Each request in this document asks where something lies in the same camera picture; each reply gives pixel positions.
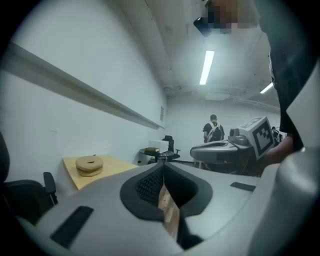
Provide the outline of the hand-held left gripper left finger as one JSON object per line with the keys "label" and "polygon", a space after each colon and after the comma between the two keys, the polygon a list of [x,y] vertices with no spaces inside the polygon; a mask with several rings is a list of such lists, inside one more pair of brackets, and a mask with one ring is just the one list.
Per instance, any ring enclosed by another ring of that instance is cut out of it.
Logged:
{"label": "hand-held left gripper left finger", "polygon": [[18,221],[45,256],[176,256],[182,247],[164,228],[158,200],[163,164],[100,178],[31,224]]}

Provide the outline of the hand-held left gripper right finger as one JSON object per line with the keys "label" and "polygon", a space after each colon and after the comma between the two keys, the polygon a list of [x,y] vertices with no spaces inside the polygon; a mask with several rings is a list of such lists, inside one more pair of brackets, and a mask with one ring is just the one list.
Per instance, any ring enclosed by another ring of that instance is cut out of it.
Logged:
{"label": "hand-held left gripper right finger", "polygon": [[165,256],[249,256],[266,209],[266,178],[163,165],[164,185],[180,211],[175,246]]}

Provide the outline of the grey wall rail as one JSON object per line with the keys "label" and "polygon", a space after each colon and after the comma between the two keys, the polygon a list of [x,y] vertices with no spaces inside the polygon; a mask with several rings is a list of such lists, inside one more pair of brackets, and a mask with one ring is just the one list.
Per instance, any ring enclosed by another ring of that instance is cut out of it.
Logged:
{"label": "grey wall rail", "polygon": [[0,67],[41,88],[96,110],[154,130],[161,127],[13,42],[8,43]]}

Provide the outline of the person's right forearm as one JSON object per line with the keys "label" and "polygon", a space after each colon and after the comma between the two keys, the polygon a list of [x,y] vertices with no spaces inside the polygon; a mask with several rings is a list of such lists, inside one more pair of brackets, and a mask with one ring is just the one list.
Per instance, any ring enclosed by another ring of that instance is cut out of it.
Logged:
{"label": "person's right forearm", "polygon": [[263,157],[262,166],[263,168],[281,163],[288,155],[293,152],[293,137],[292,134],[288,133],[287,137],[283,139],[276,147],[270,149]]}

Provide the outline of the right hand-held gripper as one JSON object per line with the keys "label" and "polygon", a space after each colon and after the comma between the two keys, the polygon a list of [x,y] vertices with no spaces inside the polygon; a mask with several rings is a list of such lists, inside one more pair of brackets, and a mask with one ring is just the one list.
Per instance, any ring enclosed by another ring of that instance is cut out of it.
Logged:
{"label": "right hand-held gripper", "polygon": [[210,164],[234,163],[240,153],[252,148],[257,160],[274,145],[272,129],[266,116],[255,117],[232,128],[227,140],[210,141],[190,150],[190,156],[197,161]]}

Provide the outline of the light wooden table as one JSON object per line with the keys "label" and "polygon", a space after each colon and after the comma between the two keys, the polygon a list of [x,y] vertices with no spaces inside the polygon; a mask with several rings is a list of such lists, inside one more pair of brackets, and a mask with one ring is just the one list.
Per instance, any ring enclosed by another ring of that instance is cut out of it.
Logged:
{"label": "light wooden table", "polygon": [[84,177],[78,173],[76,170],[76,157],[66,157],[63,159],[65,169],[78,190],[98,179],[116,175],[138,167],[137,165],[119,160],[111,155],[99,155],[98,157],[103,160],[102,171],[101,173],[90,177]]}

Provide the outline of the black office chair with headrest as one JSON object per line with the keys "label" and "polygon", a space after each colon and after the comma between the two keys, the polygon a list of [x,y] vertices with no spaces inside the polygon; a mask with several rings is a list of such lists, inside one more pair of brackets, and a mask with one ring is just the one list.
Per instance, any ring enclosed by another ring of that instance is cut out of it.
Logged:
{"label": "black office chair with headrest", "polygon": [[165,135],[162,140],[168,142],[168,150],[173,153],[175,158],[179,158],[180,157],[179,152],[181,150],[174,148],[175,141],[174,141],[173,137],[171,135]]}

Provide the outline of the long ceiling light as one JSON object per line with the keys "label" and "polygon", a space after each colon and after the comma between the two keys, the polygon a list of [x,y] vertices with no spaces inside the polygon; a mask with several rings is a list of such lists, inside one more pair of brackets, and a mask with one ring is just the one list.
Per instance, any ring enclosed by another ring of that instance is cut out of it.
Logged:
{"label": "long ceiling light", "polygon": [[265,92],[267,92],[268,90],[270,90],[272,87],[274,86],[274,84],[271,82],[269,85],[267,85],[265,88],[263,88],[260,93],[264,94]]}
{"label": "long ceiling light", "polygon": [[215,52],[213,50],[207,50],[205,52],[202,73],[199,81],[199,84],[201,86],[204,86],[207,83],[214,56],[215,56]]}

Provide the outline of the white box appliance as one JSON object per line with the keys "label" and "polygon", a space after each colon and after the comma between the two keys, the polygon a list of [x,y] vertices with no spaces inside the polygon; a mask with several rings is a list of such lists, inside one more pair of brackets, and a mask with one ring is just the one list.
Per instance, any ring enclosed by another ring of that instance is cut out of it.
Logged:
{"label": "white box appliance", "polygon": [[166,140],[149,140],[148,147],[158,149],[158,152],[161,154],[169,150],[169,142]]}

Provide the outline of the person's black shirt torso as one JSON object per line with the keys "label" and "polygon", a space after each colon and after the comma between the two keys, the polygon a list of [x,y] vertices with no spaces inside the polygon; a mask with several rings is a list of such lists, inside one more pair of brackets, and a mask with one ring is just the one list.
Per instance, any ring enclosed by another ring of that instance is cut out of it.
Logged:
{"label": "person's black shirt torso", "polygon": [[305,35],[286,0],[253,0],[257,8],[261,30],[270,45],[270,74],[280,105],[280,130],[287,134],[280,143],[290,152],[303,146],[298,131],[287,113],[288,107],[301,91],[301,50]]}

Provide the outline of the round black table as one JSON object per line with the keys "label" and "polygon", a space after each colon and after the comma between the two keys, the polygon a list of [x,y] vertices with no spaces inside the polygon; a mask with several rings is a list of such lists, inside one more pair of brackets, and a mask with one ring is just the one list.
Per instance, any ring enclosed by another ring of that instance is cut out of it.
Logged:
{"label": "round black table", "polygon": [[153,161],[154,163],[171,162],[172,160],[176,160],[181,157],[179,154],[177,154],[179,151],[180,150],[177,149],[176,153],[174,153],[172,151],[166,151],[163,153],[159,153],[158,151],[145,150],[145,148],[142,148],[139,150],[139,152],[141,154],[154,158],[154,161]]}

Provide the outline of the black mesh office chair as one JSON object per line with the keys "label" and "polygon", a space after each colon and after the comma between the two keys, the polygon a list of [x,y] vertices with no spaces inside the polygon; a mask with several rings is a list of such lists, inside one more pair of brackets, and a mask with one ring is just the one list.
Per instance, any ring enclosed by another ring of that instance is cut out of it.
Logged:
{"label": "black mesh office chair", "polygon": [[58,204],[55,180],[50,172],[44,172],[44,185],[29,179],[6,182],[9,170],[10,155],[0,132],[0,195],[13,214],[35,225]]}

